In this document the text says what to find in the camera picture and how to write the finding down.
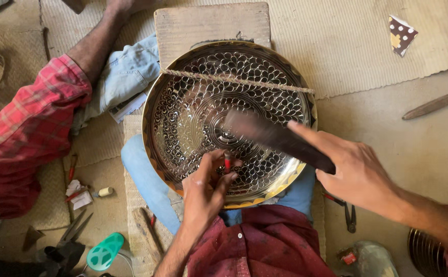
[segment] wooden handle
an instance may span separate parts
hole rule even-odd
[[[416,118],[448,106],[448,94],[419,106],[402,116],[403,120]]]
[[[164,251],[159,245],[154,230],[151,227],[151,219],[147,216],[147,213],[142,209],[136,209],[132,211],[137,229],[144,237],[147,245],[149,246],[149,253],[152,256],[155,264],[158,264],[162,259]]]

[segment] stack of brass plates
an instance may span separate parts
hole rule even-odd
[[[279,54],[243,41],[197,47],[168,69],[307,88],[297,70]],[[252,110],[284,127],[294,119],[316,128],[312,95],[169,74],[159,76],[151,88],[142,120],[144,145],[154,169],[180,195],[181,181],[198,168],[205,152],[228,149],[243,160],[243,167],[232,169],[239,177],[227,193],[227,209],[275,196],[305,166],[283,153],[233,136],[222,127],[231,109]]]
[[[444,259],[444,247],[432,236],[411,229],[409,254],[413,265],[425,277],[448,277],[448,266]]]

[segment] hand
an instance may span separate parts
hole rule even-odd
[[[335,164],[335,175],[316,170],[318,180],[329,193],[353,205],[391,217],[389,205],[399,198],[399,188],[390,180],[370,146],[315,132],[294,121],[289,121],[288,128]]]
[[[234,166],[242,166],[240,160],[233,160]],[[224,205],[229,185],[238,177],[238,173],[219,176],[218,167],[224,165],[224,150],[218,149],[205,153],[200,167],[183,180],[183,202],[185,211],[180,228],[199,239]]]
[[[108,0],[106,12],[122,13],[130,16],[137,11],[148,9],[158,0]]]

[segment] green plastic cup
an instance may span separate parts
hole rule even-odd
[[[120,233],[113,233],[92,248],[87,253],[87,264],[97,271],[104,271],[111,266],[111,263],[122,248],[123,236]]]

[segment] pliers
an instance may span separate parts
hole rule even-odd
[[[356,224],[356,216],[355,216],[355,206],[352,205],[352,216],[349,214],[349,207],[347,207],[347,202],[345,202],[344,200],[340,200],[338,198],[333,197],[332,195],[328,194],[328,193],[323,193],[323,195],[334,201],[335,203],[337,203],[338,205],[344,206],[345,209],[345,222],[347,223],[347,231],[349,231],[349,233],[354,234],[355,233],[355,224]]]

